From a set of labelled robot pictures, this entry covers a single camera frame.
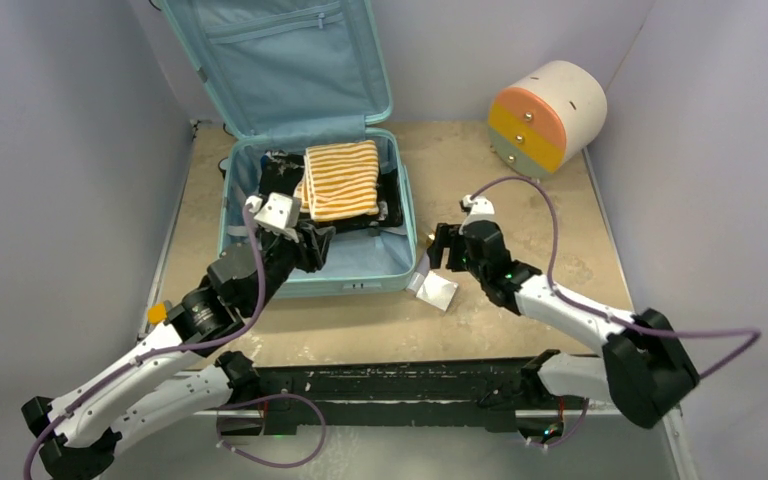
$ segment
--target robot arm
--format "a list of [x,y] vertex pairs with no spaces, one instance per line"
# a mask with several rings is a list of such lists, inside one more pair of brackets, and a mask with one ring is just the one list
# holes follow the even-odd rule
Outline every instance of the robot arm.
[[[461,208],[468,214],[463,224],[437,226],[428,250],[431,268],[441,266],[448,249],[446,268],[472,274],[495,305],[551,325],[596,355],[551,351],[538,357],[532,366],[547,393],[610,401],[636,425],[652,428],[698,385],[699,374],[678,339],[639,335],[609,320],[672,331],[664,315],[613,309],[552,285],[536,267],[511,258],[486,198],[464,197]],[[595,315],[569,300],[605,314]]]
[[[290,197],[273,194],[266,205],[262,203],[259,197],[247,201],[262,227],[259,237],[268,302],[295,268],[309,272],[322,268],[334,229],[297,225],[299,204]],[[35,435],[62,417],[40,448],[46,470],[56,480],[93,478],[116,454],[146,435],[197,411],[224,405],[235,393],[240,395],[240,389],[247,388],[241,380],[252,369],[239,352],[223,355],[194,381],[169,379],[211,355],[219,345],[199,350],[187,346],[226,338],[244,327],[243,319],[255,311],[257,277],[251,247],[229,246],[208,267],[199,287],[169,310],[165,321],[131,351],[63,396],[27,402],[22,413]],[[115,372],[122,373],[105,382]],[[68,410],[90,389],[94,395]]]

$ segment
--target wooden table surface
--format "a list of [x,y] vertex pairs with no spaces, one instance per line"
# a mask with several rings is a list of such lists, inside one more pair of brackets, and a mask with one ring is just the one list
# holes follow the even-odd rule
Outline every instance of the wooden table surface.
[[[459,223],[458,201],[511,170],[490,151],[483,122],[390,123],[413,189],[419,225]],[[195,288],[216,258],[222,177],[217,170],[234,139],[203,128],[169,249],[161,299],[173,303]],[[542,185],[560,219],[556,280],[599,302],[629,308],[628,292],[581,155]],[[508,182],[486,194],[514,258],[546,268],[552,224],[539,194]],[[448,312],[406,292],[270,302],[258,324],[226,349],[258,365],[404,362],[537,355],[549,348],[586,349],[566,335],[491,304],[466,273]]]

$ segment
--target orange and white striped fabric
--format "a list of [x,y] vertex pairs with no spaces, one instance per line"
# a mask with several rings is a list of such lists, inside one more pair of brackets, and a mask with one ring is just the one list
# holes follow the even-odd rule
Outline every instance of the orange and white striped fabric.
[[308,147],[295,196],[315,221],[378,214],[378,148],[372,140]]

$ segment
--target white wall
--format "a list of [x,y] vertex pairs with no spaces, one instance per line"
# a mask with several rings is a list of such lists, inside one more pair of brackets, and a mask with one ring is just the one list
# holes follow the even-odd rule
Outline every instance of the white wall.
[[[592,148],[635,306],[765,336],[685,402],[703,478],[768,478],[768,2],[659,0]],[[697,366],[731,343],[686,341]]]
[[[148,0],[130,0],[191,118],[218,114]],[[654,0],[371,0],[394,120],[478,119],[493,96],[550,60],[607,85]]]
[[189,147],[127,3],[0,0],[0,479],[21,405],[133,344]]

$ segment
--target light blue suitcase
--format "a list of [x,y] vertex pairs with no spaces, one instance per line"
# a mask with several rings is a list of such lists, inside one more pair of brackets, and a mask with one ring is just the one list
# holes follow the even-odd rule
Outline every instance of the light blue suitcase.
[[393,109],[368,0],[165,0],[163,11],[216,107],[239,140],[225,180],[219,251],[242,225],[239,192],[257,193],[268,148],[373,139],[383,173],[397,169],[398,233],[337,235],[325,267],[296,270],[276,297],[404,289],[416,264],[410,183],[390,132],[371,125]]

